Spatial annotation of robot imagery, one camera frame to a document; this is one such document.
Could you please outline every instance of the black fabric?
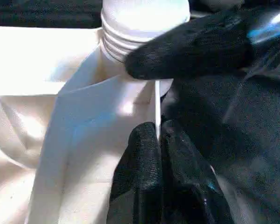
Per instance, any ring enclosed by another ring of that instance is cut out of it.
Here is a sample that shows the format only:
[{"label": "black fabric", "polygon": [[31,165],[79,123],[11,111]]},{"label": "black fabric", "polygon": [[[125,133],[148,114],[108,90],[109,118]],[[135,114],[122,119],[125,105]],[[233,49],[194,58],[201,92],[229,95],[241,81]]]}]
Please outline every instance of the black fabric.
[{"label": "black fabric", "polygon": [[233,224],[210,164],[174,121],[162,126],[165,219],[168,223]]},{"label": "black fabric", "polygon": [[244,72],[176,79],[162,111],[219,175],[280,217],[280,67],[248,79]]},{"label": "black fabric", "polygon": [[[137,126],[114,172],[108,224],[157,224],[162,213],[161,150],[154,124]],[[132,213],[128,214],[127,204]]]},{"label": "black fabric", "polygon": [[98,28],[102,0],[0,0],[0,26]]}]

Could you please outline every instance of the white plastic rod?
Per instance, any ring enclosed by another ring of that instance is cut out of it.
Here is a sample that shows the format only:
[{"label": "white plastic rod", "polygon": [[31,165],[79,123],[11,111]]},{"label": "white plastic rod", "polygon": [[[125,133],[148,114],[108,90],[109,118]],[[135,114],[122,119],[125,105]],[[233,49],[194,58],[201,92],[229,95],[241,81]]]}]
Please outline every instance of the white plastic rod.
[{"label": "white plastic rod", "polygon": [[160,96],[160,81],[156,80],[154,83],[154,96],[155,96],[155,133],[157,140],[161,138],[161,96]]}]

